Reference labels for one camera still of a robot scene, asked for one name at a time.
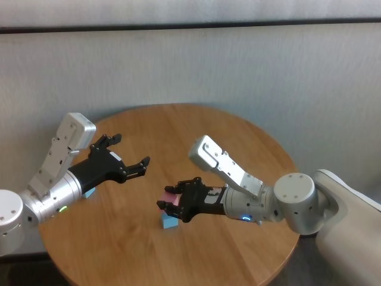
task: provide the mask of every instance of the block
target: block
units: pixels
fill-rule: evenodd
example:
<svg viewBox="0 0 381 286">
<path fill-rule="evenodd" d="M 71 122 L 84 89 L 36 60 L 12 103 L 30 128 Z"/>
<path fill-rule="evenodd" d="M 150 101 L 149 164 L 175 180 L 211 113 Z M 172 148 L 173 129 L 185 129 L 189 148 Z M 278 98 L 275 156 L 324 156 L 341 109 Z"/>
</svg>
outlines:
<svg viewBox="0 0 381 286">
<path fill-rule="evenodd" d="M 164 192 L 161 196 L 160 201 L 166 201 L 168 203 L 173 203 L 176 201 L 177 195 L 171 194 L 170 192 Z"/>
<path fill-rule="evenodd" d="M 82 198 L 89 198 L 95 192 L 95 188 L 92 188 L 82 195 Z"/>
<path fill-rule="evenodd" d="M 163 228 L 174 228 L 179 225 L 179 220 L 175 217 L 167 215 L 165 212 L 161 214 L 161 222 L 163 223 Z"/>
<path fill-rule="evenodd" d="M 175 201 L 173 202 L 173 204 L 174 204 L 175 206 L 178 206 L 178 205 L 179 205 L 179 201 L 180 201 L 180 196 L 177 195 Z"/>
</svg>

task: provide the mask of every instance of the gray wall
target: gray wall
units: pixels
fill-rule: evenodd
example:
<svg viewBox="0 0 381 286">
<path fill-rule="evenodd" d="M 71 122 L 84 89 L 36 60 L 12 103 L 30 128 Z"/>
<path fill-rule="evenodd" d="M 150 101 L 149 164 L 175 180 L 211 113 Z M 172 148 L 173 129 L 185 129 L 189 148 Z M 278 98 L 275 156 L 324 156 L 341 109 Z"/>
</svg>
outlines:
<svg viewBox="0 0 381 286">
<path fill-rule="evenodd" d="M 375 196 L 380 74 L 381 24 L 0 35 L 1 187 L 26 186 L 68 111 L 200 102 Z M 32 237 L 22 251 L 41 249 Z"/>
</svg>

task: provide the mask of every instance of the floor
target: floor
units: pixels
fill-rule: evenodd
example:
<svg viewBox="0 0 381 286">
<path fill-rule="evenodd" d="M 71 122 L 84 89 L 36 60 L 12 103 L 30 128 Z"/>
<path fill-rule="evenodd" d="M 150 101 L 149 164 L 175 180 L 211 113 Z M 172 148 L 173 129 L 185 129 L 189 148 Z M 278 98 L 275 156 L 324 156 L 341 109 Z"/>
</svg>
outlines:
<svg viewBox="0 0 381 286">
<path fill-rule="evenodd" d="M 1 286 L 68 286 L 49 261 L 0 260 Z M 269 286 L 347 286 L 318 253 L 314 238 L 302 238 L 290 261 Z"/>
</svg>

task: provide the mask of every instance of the white wall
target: white wall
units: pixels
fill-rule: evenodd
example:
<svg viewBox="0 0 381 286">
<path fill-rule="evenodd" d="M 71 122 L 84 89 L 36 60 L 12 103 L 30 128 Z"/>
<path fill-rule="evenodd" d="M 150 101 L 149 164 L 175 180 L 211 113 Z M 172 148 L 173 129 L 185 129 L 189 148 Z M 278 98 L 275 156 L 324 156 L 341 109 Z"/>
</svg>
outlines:
<svg viewBox="0 0 381 286">
<path fill-rule="evenodd" d="M 68 111 L 199 102 L 264 128 L 303 172 L 375 195 L 380 75 L 381 24 L 0 35 L 1 187 L 26 186 Z"/>
<path fill-rule="evenodd" d="M 379 18 L 378 0 L 0 1 L 0 27 L 73 27 Z"/>
</svg>

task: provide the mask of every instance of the round wooden table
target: round wooden table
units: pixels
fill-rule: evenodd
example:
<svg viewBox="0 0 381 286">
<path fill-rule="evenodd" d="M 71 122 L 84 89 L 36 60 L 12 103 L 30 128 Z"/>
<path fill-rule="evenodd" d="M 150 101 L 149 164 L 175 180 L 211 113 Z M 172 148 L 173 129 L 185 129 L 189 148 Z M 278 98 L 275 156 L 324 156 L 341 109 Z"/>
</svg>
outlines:
<svg viewBox="0 0 381 286">
<path fill-rule="evenodd" d="M 74 285 L 266 285 L 284 267 L 298 235 L 285 221 L 255 223 L 199 214 L 163 229 L 156 201 L 166 185 L 200 176 L 206 185 L 224 183 L 188 159 L 197 138 L 208 134 L 236 162 L 274 184 L 295 166 L 281 146 L 244 119 L 191 104 L 137 108 L 96 124 L 122 134 L 112 146 L 125 164 L 145 156 L 144 177 L 106 182 L 40 226 L 45 247 Z M 87 152 L 78 160 L 84 159 Z"/>
</svg>

